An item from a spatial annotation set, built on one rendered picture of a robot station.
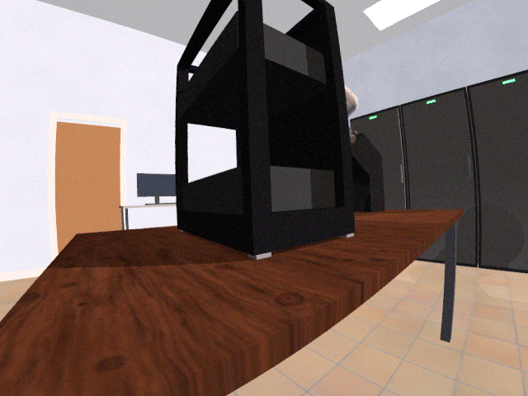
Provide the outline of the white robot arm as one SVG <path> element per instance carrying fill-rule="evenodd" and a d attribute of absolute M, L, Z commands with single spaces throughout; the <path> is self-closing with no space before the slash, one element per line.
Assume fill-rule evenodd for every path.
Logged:
<path fill-rule="evenodd" d="M 353 92 L 351 92 L 346 86 L 345 86 L 345 92 L 346 92 L 347 114 L 349 117 L 358 107 L 358 99 L 356 95 Z M 353 131 L 350 127 L 349 127 L 349 130 L 350 130 L 350 142 L 352 146 L 356 142 L 357 132 L 355 130 Z"/>

